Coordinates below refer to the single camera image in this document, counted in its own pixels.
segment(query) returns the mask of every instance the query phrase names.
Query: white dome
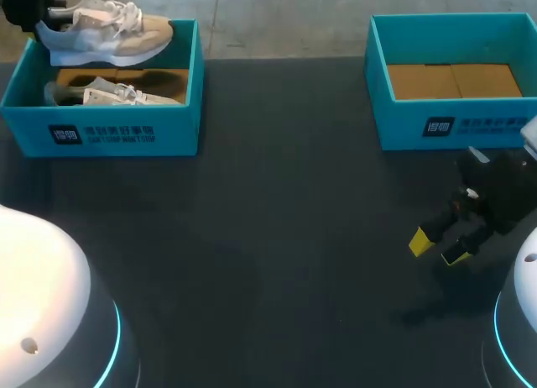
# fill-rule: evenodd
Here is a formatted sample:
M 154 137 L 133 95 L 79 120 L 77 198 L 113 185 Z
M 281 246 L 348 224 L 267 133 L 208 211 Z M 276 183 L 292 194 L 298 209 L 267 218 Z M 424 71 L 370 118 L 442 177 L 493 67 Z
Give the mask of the white dome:
M 514 287 L 524 315 L 537 332 L 537 228 L 520 248 L 514 265 Z
M 0 387 L 31 380 L 62 351 L 90 284 L 86 257 L 69 235 L 0 206 Z

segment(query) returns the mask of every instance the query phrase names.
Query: beige sneaker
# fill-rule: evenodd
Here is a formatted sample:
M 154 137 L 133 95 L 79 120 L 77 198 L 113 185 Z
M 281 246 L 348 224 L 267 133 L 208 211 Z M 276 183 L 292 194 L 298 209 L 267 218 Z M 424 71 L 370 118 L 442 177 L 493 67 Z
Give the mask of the beige sneaker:
M 84 87 L 65 87 L 55 81 L 44 87 L 44 102 L 59 105 L 182 105 L 167 97 L 146 94 L 133 86 L 97 77 Z
M 43 22 L 36 26 L 52 66 L 137 65 L 164 50 L 174 34 L 167 18 L 143 15 L 134 3 L 82 0 L 71 9 L 51 10 L 51 17 L 70 14 L 73 24 L 66 31 L 53 31 Z
M 145 94 L 133 86 L 117 84 L 114 93 L 87 88 L 84 91 L 84 105 L 181 105 L 171 98 Z

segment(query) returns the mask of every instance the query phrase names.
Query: sneaker sole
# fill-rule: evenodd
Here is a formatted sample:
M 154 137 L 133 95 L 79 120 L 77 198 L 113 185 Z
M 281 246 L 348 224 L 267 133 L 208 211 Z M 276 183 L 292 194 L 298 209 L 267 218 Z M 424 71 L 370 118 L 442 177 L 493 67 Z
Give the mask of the sneaker sole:
M 139 63 L 143 63 L 146 60 L 153 58 L 160 52 L 166 49 L 171 42 L 161 45 L 159 48 L 150 50 L 140 55 L 134 56 L 115 56 L 102 54 L 99 52 L 76 52 L 76 51 L 64 51 L 64 50 L 52 50 L 50 51 L 50 65 L 51 66 L 81 66 L 86 63 L 92 62 L 107 62 L 114 66 L 124 67 L 133 66 Z

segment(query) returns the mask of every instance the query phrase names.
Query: teal box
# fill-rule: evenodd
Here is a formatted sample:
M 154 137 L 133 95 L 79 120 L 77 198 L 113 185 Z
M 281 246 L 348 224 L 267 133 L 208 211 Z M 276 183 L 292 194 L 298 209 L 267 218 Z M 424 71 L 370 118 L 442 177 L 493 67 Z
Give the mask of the teal box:
M 203 49 L 195 20 L 173 21 L 169 46 L 132 69 L 189 69 L 184 106 L 43 107 L 57 77 L 45 48 L 30 40 L 0 103 L 28 157 L 195 155 L 203 97 Z
M 387 65 L 509 64 L 522 98 L 396 100 Z M 537 115 L 537 31 L 526 13 L 372 16 L 364 63 L 382 148 L 523 145 Z

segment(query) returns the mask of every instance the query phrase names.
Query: shoelace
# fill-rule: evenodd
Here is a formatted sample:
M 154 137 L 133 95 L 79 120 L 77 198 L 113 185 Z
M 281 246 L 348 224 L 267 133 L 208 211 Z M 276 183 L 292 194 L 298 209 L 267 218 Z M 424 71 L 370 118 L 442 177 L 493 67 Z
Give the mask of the shoelace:
M 119 24 L 119 28 L 114 34 L 114 38 L 120 35 L 123 31 L 132 32 L 140 31 L 142 29 L 142 10 L 134 3 L 121 3 L 116 0 L 108 0 L 105 2 L 105 5 L 110 8 L 113 17 L 102 23 L 102 27 L 111 24 Z
M 116 95 L 124 100 L 130 100 L 134 104 L 145 104 L 147 96 L 139 90 L 136 90 L 134 86 L 127 86 L 123 83 L 118 83 L 116 87 Z

